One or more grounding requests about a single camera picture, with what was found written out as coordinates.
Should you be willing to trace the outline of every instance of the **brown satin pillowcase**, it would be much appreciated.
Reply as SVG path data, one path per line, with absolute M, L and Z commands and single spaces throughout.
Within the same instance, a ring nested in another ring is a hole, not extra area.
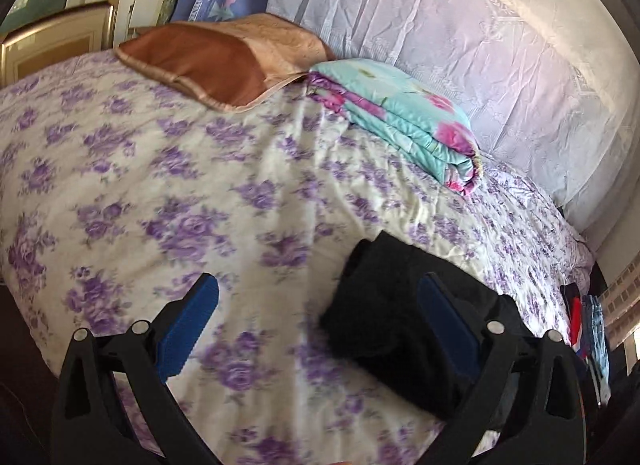
M 223 112 L 251 109 L 335 58 L 311 32 L 271 14 L 158 26 L 114 51 L 130 68 Z

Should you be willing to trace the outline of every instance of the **gold picture frame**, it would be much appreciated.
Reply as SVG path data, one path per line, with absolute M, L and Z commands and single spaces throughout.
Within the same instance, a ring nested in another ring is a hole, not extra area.
M 68 58 L 112 48 L 118 2 L 68 8 L 0 37 L 0 88 Z

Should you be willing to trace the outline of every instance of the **floral bedspread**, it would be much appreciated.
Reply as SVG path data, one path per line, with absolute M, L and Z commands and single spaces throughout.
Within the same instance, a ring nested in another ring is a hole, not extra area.
M 0 153 L 2 275 L 54 372 L 76 328 L 118 333 L 217 276 L 220 305 L 168 385 L 227 464 L 410 465 L 435 438 L 436 419 L 318 331 L 364 237 L 447 258 L 536 334 L 566 334 L 559 286 L 588 285 L 590 253 L 527 178 L 486 159 L 462 198 L 304 84 L 225 115 L 86 55 L 0 92 Z

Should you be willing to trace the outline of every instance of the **metal rivet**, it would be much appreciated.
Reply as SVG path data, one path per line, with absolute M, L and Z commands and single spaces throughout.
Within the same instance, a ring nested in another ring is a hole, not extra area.
M 560 334 L 559 331 L 556 330 L 549 330 L 548 332 L 549 335 L 549 339 L 551 339 L 553 342 L 562 342 L 562 335 Z
M 76 330 L 76 332 L 74 333 L 74 340 L 77 340 L 78 342 L 80 342 L 81 340 L 86 339 L 89 336 L 89 332 L 86 330 L 86 328 L 80 328 L 79 330 Z
M 504 333 L 504 324 L 497 320 L 490 321 L 486 328 L 494 335 L 502 335 Z
M 142 335 L 149 329 L 149 323 L 146 320 L 137 320 L 131 326 L 131 331 L 136 335 Z

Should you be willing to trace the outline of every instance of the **folded clothing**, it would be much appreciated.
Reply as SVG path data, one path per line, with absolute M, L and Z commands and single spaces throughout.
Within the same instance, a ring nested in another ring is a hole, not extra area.
M 401 397 L 448 420 L 475 383 L 463 368 L 476 363 L 456 365 L 425 321 L 418 289 L 428 273 L 446 287 L 457 311 L 475 320 L 467 325 L 473 333 L 498 320 L 513 334 L 532 336 L 508 295 L 498 295 L 452 263 L 385 232 L 356 246 L 320 326 L 334 356 L 354 360 Z M 513 373 L 490 429 L 504 425 L 517 384 Z
M 313 66 L 313 99 L 403 152 L 441 184 L 466 195 L 482 178 L 468 117 L 446 97 L 382 62 L 345 59 Z
M 130 68 L 222 112 L 242 112 L 334 55 L 311 32 L 270 14 L 171 23 L 114 49 Z

